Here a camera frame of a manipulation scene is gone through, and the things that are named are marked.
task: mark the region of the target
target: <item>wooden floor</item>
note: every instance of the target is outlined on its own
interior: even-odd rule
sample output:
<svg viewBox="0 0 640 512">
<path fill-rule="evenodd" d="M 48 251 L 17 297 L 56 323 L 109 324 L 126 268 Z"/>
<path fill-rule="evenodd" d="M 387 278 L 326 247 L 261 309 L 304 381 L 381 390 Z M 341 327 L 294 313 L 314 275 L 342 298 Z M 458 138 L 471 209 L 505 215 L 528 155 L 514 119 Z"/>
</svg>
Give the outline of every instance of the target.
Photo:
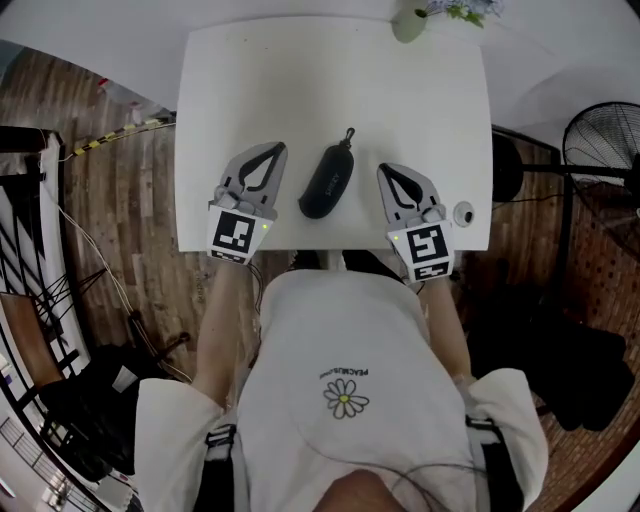
<svg viewBox="0 0 640 512">
<path fill-rule="evenodd" d="M 0 86 L 0 124 L 55 130 L 70 146 L 95 139 L 129 121 L 123 107 L 98 94 L 99 78 L 72 64 L 25 50 Z M 539 148 L 521 144 L 519 150 L 526 162 L 548 162 L 548 152 Z M 181 331 L 197 336 L 206 291 L 216 272 L 214 260 L 178 252 L 173 152 L 174 130 L 166 128 L 103 145 L 74 159 L 65 169 L 66 210 L 96 240 L 132 305 L 142 312 L 158 347 Z M 561 191 L 560 178 L 530 174 L 518 197 L 544 197 Z M 561 204 L 561 199 L 553 198 L 497 208 L 489 250 L 463 258 L 465 286 L 478 297 L 488 294 L 496 282 L 500 258 L 510 263 L 509 282 L 544 286 L 555 263 Z M 572 229 L 564 286 L 568 313 L 588 325 L 623 334 L 628 343 L 627 360 L 640 375 L 638 266 L 600 230 L 578 200 Z M 68 242 L 79 278 L 102 267 L 92 248 L 71 226 Z M 261 253 L 258 259 L 267 282 L 288 264 L 286 253 Z M 243 342 L 253 347 L 254 285 L 249 272 L 240 286 Z M 455 287 L 454 293 L 462 316 L 473 314 L 468 293 L 460 287 Z M 121 344 L 131 338 L 125 309 L 106 276 L 85 295 L 84 304 L 98 343 Z M 180 347 L 171 363 L 193 375 L 194 351 L 194 342 Z M 552 416 L 543 418 L 551 462 L 543 495 L 534 510 L 562 509 L 616 448 L 624 446 L 625 436 L 634 431 L 640 414 L 639 389 L 636 384 L 614 424 L 601 434 L 564 432 Z"/>
</svg>

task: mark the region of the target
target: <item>black fan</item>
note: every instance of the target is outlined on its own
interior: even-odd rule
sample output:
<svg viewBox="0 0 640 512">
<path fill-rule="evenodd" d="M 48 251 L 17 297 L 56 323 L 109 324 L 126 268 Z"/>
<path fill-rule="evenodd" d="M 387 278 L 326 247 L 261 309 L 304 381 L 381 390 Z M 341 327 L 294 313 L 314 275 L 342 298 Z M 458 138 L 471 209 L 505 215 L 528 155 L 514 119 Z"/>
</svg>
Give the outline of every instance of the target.
<svg viewBox="0 0 640 512">
<path fill-rule="evenodd" d="M 576 192 L 623 249 L 640 260 L 640 106 L 602 103 L 573 118 L 562 152 Z"/>
</svg>

